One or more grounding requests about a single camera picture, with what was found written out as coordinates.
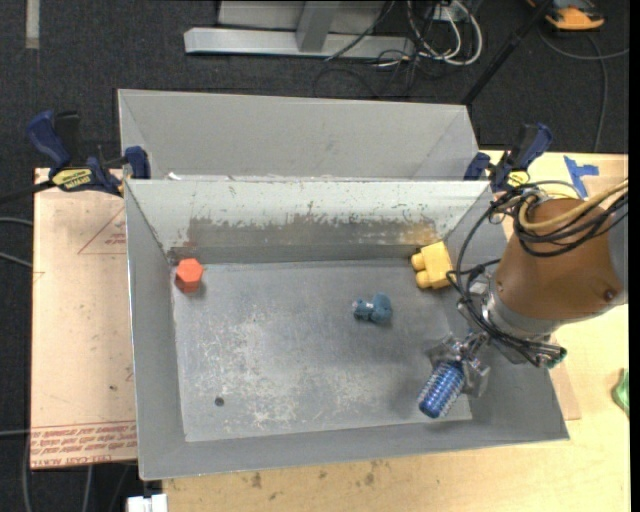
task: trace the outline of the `yellow object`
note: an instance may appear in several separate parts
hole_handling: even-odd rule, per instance
[[[420,249],[411,257],[411,266],[417,272],[418,288],[443,288],[449,285],[447,272],[453,270],[449,251],[444,242],[436,242]]]

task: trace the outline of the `orange block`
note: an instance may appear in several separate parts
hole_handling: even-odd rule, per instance
[[[176,286],[183,293],[196,292],[200,287],[203,273],[204,268],[197,259],[187,258],[182,260],[178,263],[178,269],[176,270]]]

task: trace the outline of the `cardboard sheet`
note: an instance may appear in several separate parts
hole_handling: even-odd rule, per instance
[[[124,202],[51,189],[34,204],[31,468],[133,460]]]

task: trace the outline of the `wire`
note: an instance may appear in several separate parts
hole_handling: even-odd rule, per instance
[[[538,30],[538,36],[540,37],[540,39],[542,40],[542,42],[544,44],[546,44],[554,52],[557,52],[560,55],[564,55],[565,57],[571,57],[572,59],[578,59],[578,60],[600,60],[600,61],[602,61],[602,60],[605,60],[605,59],[614,59],[616,57],[622,57],[623,55],[626,55],[627,53],[629,53],[629,48],[625,48],[622,51],[615,52],[615,53],[610,53],[609,55],[602,55],[602,54],[599,54],[597,56],[576,55],[574,53],[565,52],[564,50],[561,50],[557,46],[554,46],[546,37],[544,37],[542,35],[542,31],[540,30],[540,27],[538,27],[537,30]]]
[[[382,14],[380,14],[376,20],[369,26],[369,28],[367,28],[367,30],[365,30],[362,34],[360,34],[358,37],[356,37],[353,41],[351,41],[347,46],[345,46],[344,48],[342,48],[342,50],[337,51],[336,53],[334,53],[333,55],[331,55],[330,57],[327,57],[325,59],[325,62],[329,62],[331,60],[337,59],[338,57],[341,57],[342,55],[344,55],[345,53],[347,53],[349,50],[351,50],[354,46],[356,46],[360,41],[362,41],[366,36],[368,36],[371,31],[376,28],[378,26],[378,24],[387,17],[387,15],[389,14],[389,12],[391,12],[391,9],[393,8],[393,6],[395,5],[395,0],[392,2],[389,2],[389,5],[387,6],[386,10],[382,12]]]
[[[8,260],[24,267],[33,268],[33,265],[28,261],[21,260],[20,258],[16,258],[15,256],[11,256],[10,254],[6,254],[4,252],[0,252],[0,259]]]
[[[600,108],[600,117],[598,118],[598,129],[596,130],[596,140],[593,143],[593,152],[597,153],[600,148],[600,136],[602,135],[602,126],[604,124],[604,115],[607,110],[607,97],[609,95],[609,73],[607,73],[607,66],[602,58],[602,52],[600,47],[596,44],[593,37],[588,36],[589,42],[596,50],[598,57],[600,57],[600,67],[602,68],[602,107]]]
[[[33,227],[33,222],[26,219],[19,219],[17,217],[0,217],[0,224],[21,224],[23,226]],[[33,268],[33,265],[28,261],[21,260],[20,258],[16,258],[15,256],[11,256],[10,254],[6,254],[4,252],[0,252],[0,259],[8,260],[13,263],[17,263],[18,265],[22,265],[24,267]]]
[[[31,494],[29,492],[29,452],[31,450],[31,435],[27,436],[24,446],[24,457],[22,458],[22,499],[24,500],[24,508],[27,512],[33,512],[31,506]]]
[[[537,31],[538,31],[538,37],[540,37],[540,40],[545,45],[547,45],[549,48],[551,48],[554,52],[559,53],[560,55],[564,55],[565,57],[569,57],[569,58],[577,59],[577,60],[599,61],[600,62],[600,65],[602,67],[602,108],[600,109],[600,117],[598,119],[598,128],[597,128],[597,131],[596,131],[596,139],[595,139],[595,142],[594,142],[594,145],[593,145],[593,152],[597,153],[598,149],[600,147],[600,136],[602,135],[602,127],[603,127],[603,124],[604,124],[604,117],[605,117],[606,108],[607,108],[607,97],[609,95],[609,74],[607,73],[607,67],[605,65],[605,60],[613,59],[613,58],[616,58],[616,57],[622,57],[622,56],[626,55],[627,53],[629,53],[629,48],[625,48],[622,51],[615,52],[615,53],[610,53],[608,55],[603,55],[602,52],[600,51],[600,47],[596,43],[595,39],[593,39],[593,37],[588,35],[587,39],[589,40],[589,42],[591,43],[591,45],[595,49],[597,55],[595,55],[595,56],[576,55],[576,54],[573,54],[573,53],[565,52],[564,50],[561,50],[557,46],[554,46],[547,38],[545,38],[542,35],[542,31],[540,30],[540,27],[537,28]]]
[[[5,430],[4,432],[0,432],[0,437],[23,436],[29,432],[29,430]]]
[[[82,512],[89,510],[89,495],[91,494],[91,484],[93,483],[93,466],[87,469],[87,483],[84,486],[84,498],[82,500]]]
[[[462,243],[462,247],[460,248],[460,253],[458,255],[458,261],[456,262],[455,270],[447,272],[446,277],[454,287],[454,289],[460,294],[460,304],[465,307],[465,309],[469,313],[469,316],[471,317],[471,320],[473,320],[476,325],[480,327],[480,329],[489,334],[494,342],[515,350],[534,366],[553,366],[564,358],[564,356],[566,355],[566,350],[563,347],[552,345],[549,343],[541,343],[516,338],[515,336],[512,336],[498,329],[488,319],[485,319],[481,312],[477,311],[477,309],[473,305],[473,299],[471,297],[471,283],[480,274],[484,273],[484,266],[476,265],[471,269],[464,271],[462,270],[462,262],[467,247],[469,246],[472,238],[474,237],[475,233],[482,225],[482,223],[485,220],[490,219],[496,211],[500,211],[500,209],[504,208],[505,205],[512,204],[514,198],[522,196],[523,193],[526,193],[531,187],[537,187],[537,184],[515,187],[501,196],[499,199],[491,203],[490,207],[476,221],[474,226],[469,231],[469,234],[465,238],[464,242]],[[469,277],[467,278],[466,285],[464,285],[462,276],[466,274],[469,274]]]
[[[18,219],[17,217],[0,217],[1,223],[22,224],[24,226],[33,227],[33,222],[26,219]]]
[[[594,204],[600,204],[602,201],[604,201],[605,199],[607,199],[608,197],[611,197],[613,194],[624,190],[625,188],[627,188],[627,181],[628,180],[624,180],[621,183],[618,183],[617,185],[604,190],[602,192],[600,192],[599,194],[596,194],[595,196],[593,196],[591,199],[589,199],[588,201],[584,201],[582,203],[580,203],[578,206],[576,206],[575,208],[562,213],[561,215],[558,215],[557,217],[554,217],[553,219],[549,219],[546,221],[542,221],[542,222],[529,222],[527,220],[527,211],[529,210],[529,207],[531,206],[531,204],[533,203],[533,201],[530,201],[529,199],[531,199],[532,196],[528,197],[527,199],[524,200],[524,203],[522,204],[522,207],[519,210],[518,213],[518,221],[520,223],[520,225],[527,229],[527,230],[535,230],[535,229],[545,229],[548,227],[554,227],[557,226],[558,223],[564,221],[564,220],[570,220],[574,217],[577,217],[578,215],[580,215],[582,212],[586,211],[588,208],[590,208],[592,205]]]
[[[113,512],[118,499],[120,498],[120,491],[122,490],[122,485],[124,484],[124,479],[127,477],[129,470],[132,468],[132,465],[126,464],[122,475],[120,475],[120,479],[118,480],[118,484],[116,485],[116,490],[113,493],[113,497],[111,498],[111,503],[109,503],[109,508],[107,512]]]
[[[411,0],[406,0],[407,21],[409,22],[409,27],[413,32],[413,35],[417,39],[417,42],[419,43],[419,45],[422,46],[424,50],[426,50],[426,53],[422,51],[419,52],[419,55],[421,57],[425,57],[433,60],[439,60],[439,61],[445,62],[446,64],[451,64],[454,66],[468,66],[469,64],[473,64],[476,60],[478,60],[478,58],[482,53],[482,46],[483,46],[482,30],[480,29],[480,25],[478,24],[475,16],[473,16],[473,14],[471,14],[469,10],[461,2],[459,2],[458,0],[454,0],[451,3],[451,5],[455,6],[456,8],[460,9],[465,13],[467,20],[471,23],[471,26],[473,28],[473,33],[475,34],[476,51],[471,57],[465,60],[455,59],[455,57],[460,53],[460,50],[462,48],[462,35],[460,34],[460,31],[455,21],[451,17],[451,13],[449,9],[445,9],[444,13],[448,18],[447,23],[451,27],[453,34],[455,35],[455,38],[456,38],[456,47],[454,50],[449,49],[444,52],[438,52],[426,41],[423,34],[418,31],[418,28],[416,26],[415,19],[414,19],[414,12],[411,6]]]

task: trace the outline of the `black cable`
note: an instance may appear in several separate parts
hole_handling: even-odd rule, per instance
[[[604,124],[604,115],[607,110],[607,97],[609,96],[609,74],[607,73],[607,66],[602,58],[602,52],[600,47],[596,44],[595,39],[591,36],[587,36],[589,42],[593,45],[593,48],[598,54],[600,67],[602,68],[602,107],[600,108],[600,117],[598,118],[598,129],[596,130],[596,140],[593,143],[593,152],[597,153],[600,148],[600,136],[602,135],[602,126]]]
[[[0,224],[2,224],[2,223],[22,224],[24,226],[33,227],[33,222],[31,222],[30,220],[19,219],[17,217],[0,217]]]
[[[595,57],[591,56],[591,55],[576,55],[574,53],[565,52],[564,50],[561,50],[557,46],[554,46],[546,37],[544,37],[542,35],[542,31],[540,30],[540,27],[538,27],[538,36],[540,37],[542,42],[544,44],[546,44],[549,48],[551,48],[554,52],[557,52],[560,55],[564,55],[565,57],[570,57],[572,59],[578,59],[578,60],[600,60],[600,61],[602,61],[602,60],[605,60],[605,59],[613,59],[615,57],[622,57],[623,55],[626,55],[627,53],[629,53],[629,48],[625,48],[624,50],[621,50],[619,52],[610,53],[608,55],[599,54],[598,56],[595,56]]]
[[[566,355],[566,350],[556,345],[522,340],[508,333],[502,332],[493,324],[489,323],[482,316],[482,314],[476,311],[476,309],[473,307],[472,298],[469,292],[472,281],[471,278],[467,280],[466,286],[462,288],[462,276],[467,273],[473,273],[474,270],[476,270],[477,273],[477,270],[479,270],[478,266],[470,270],[462,270],[462,261],[464,259],[464,254],[469,243],[471,242],[471,239],[485,220],[489,219],[491,215],[500,208],[500,206],[507,204],[513,198],[521,195],[522,190],[523,187],[514,188],[500,197],[498,200],[491,203],[491,206],[474,224],[474,226],[469,231],[467,238],[465,238],[464,242],[462,243],[455,271],[447,272],[446,276],[449,282],[454,286],[456,291],[458,291],[458,293],[461,295],[461,303],[464,305],[472,320],[478,325],[478,327],[487,332],[487,334],[489,334],[496,343],[500,343],[506,347],[514,349],[533,365],[542,366],[543,364],[554,364],[557,361],[561,360],[564,355]]]
[[[353,47],[355,47],[360,41],[362,41],[365,37],[367,37],[371,31],[376,28],[378,26],[378,24],[387,17],[387,15],[389,14],[389,12],[391,12],[391,9],[393,8],[393,6],[395,5],[395,0],[392,2],[389,2],[389,5],[387,6],[386,10],[381,11],[381,14],[376,18],[376,20],[364,31],[362,32],[362,34],[360,34],[358,37],[356,37],[353,41],[351,41],[351,43],[349,43],[347,46],[345,46],[344,48],[342,48],[342,50],[337,51],[336,53],[334,53],[333,55],[331,55],[330,57],[327,57],[325,59],[325,62],[329,62],[332,61],[334,59],[337,59],[338,57],[341,57],[342,55],[344,55],[345,53],[347,53],[349,50],[351,50]]]
[[[111,502],[109,503],[109,508],[107,509],[107,512],[113,512],[115,510],[116,504],[118,503],[118,500],[120,499],[120,491],[122,490],[122,486],[124,484],[124,480],[127,477],[127,474],[129,473],[129,470],[132,467],[133,466],[131,466],[129,464],[125,464],[124,471],[122,472],[122,475],[120,475],[120,478],[118,479],[118,483],[116,484],[116,490],[113,493],[113,497],[111,498]]]
[[[594,203],[590,205],[590,207],[587,208],[580,215],[572,219],[569,223],[559,227],[558,229],[550,233],[546,233],[544,235],[538,235],[535,232],[524,229],[522,227],[519,221],[519,211],[520,211],[520,208],[522,207],[522,204],[523,203],[521,202],[515,207],[516,212],[514,215],[514,226],[513,226],[514,234],[520,240],[521,247],[528,254],[532,256],[548,258],[548,257],[560,256],[561,254],[572,251],[573,249],[576,249],[580,245],[588,242],[589,240],[592,240],[593,238],[600,236],[606,233],[607,231],[609,231],[609,229],[611,229],[613,225],[606,227],[604,230],[601,230],[600,228],[602,228],[605,222],[609,218],[611,218],[611,215],[613,215],[615,212],[617,212],[618,210],[620,210],[621,208],[625,207],[628,204],[628,195],[626,193],[622,194],[608,208],[603,210],[600,214],[578,224],[578,221],[583,219],[588,213],[593,211],[595,208],[599,207],[598,203]],[[580,236],[577,240],[574,240],[568,243],[559,242],[560,240],[566,239],[573,235],[577,235],[579,233],[583,233],[585,231],[586,233]],[[527,244],[539,244],[539,243],[552,243],[554,245],[560,246],[561,249],[558,249],[555,251],[536,251],[535,249],[527,245]]]

